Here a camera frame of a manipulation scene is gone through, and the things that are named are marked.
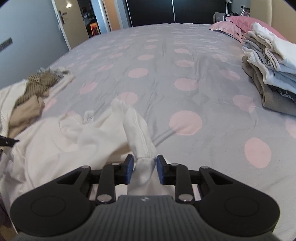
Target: door handle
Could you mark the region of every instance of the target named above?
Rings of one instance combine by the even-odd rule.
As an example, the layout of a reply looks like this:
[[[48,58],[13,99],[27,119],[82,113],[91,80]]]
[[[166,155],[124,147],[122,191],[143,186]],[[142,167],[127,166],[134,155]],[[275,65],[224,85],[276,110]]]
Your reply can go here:
[[[59,17],[60,17],[60,19],[62,21],[62,24],[65,24],[63,16],[66,15],[66,14],[67,14],[67,12],[61,13],[61,10],[59,11]]]

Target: pillowcase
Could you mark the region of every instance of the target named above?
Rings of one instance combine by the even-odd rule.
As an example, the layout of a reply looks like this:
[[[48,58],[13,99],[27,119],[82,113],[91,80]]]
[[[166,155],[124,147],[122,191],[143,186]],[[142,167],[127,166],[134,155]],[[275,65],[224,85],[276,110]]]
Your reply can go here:
[[[210,26],[210,30],[220,30],[228,35],[231,35],[232,37],[240,41],[241,44],[244,44],[244,42],[242,41],[243,39],[245,39],[243,37],[244,32],[231,21],[216,22]]]
[[[270,32],[274,33],[277,37],[286,40],[283,35],[281,35],[277,30],[273,27],[269,26],[267,23],[251,17],[246,16],[231,16],[226,18],[227,20],[235,23],[238,27],[240,27],[244,32],[253,31],[252,24],[259,23],[262,27],[267,28]]]

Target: black wardrobe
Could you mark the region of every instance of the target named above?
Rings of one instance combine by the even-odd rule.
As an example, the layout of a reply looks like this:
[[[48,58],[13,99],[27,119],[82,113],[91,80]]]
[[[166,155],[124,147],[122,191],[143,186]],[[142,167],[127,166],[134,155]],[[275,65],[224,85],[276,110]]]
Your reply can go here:
[[[226,13],[226,0],[126,0],[132,26],[158,23],[213,24]]]

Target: beige headboard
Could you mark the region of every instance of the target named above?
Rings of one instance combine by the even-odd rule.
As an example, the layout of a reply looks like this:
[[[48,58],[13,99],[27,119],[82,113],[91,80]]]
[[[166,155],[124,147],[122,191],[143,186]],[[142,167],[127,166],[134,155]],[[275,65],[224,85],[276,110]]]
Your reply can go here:
[[[296,11],[284,0],[251,0],[250,13],[296,43]]]

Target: door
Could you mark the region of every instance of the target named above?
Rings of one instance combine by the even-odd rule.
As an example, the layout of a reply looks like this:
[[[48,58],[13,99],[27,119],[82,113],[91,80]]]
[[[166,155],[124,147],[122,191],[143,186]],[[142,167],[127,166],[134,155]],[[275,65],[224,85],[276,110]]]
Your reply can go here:
[[[111,31],[119,30],[120,25],[118,21],[117,12],[114,5],[114,0],[103,0],[103,4],[106,10],[107,18]]]
[[[69,50],[89,39],[77,0],[52,0]]]

